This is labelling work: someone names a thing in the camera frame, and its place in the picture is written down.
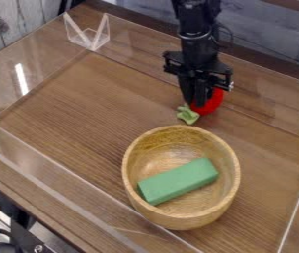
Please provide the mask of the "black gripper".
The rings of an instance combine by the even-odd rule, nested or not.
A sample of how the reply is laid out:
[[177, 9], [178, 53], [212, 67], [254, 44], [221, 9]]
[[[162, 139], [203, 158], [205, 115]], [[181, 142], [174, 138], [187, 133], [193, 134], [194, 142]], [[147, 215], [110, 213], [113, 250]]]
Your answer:
[[199, 35], [179, 33], [178, 36], [181, 51], [166, 51], [162, 54], [163, 71], [173, 75], [185, 74], [187, 76], [178, 77], [183, 100], [191, 104], [195, 95], [195, 105], [203, 107], [213, 96], [213, 87], [225, 91], [233, 90], [234, 70], [220, 60], [222, 46], [213, 33]]

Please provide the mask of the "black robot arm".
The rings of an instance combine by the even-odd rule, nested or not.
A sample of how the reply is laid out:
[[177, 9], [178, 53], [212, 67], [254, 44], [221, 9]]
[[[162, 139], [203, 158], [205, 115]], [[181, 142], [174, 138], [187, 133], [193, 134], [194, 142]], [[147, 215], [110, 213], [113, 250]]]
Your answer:
[[234, 69], [220, 58], [222, 0], [171, 0], [181, 51], [162, 54], [163, 71], [177, 76], [183, 100], [205, 107], [216, 91], [234, 88]]

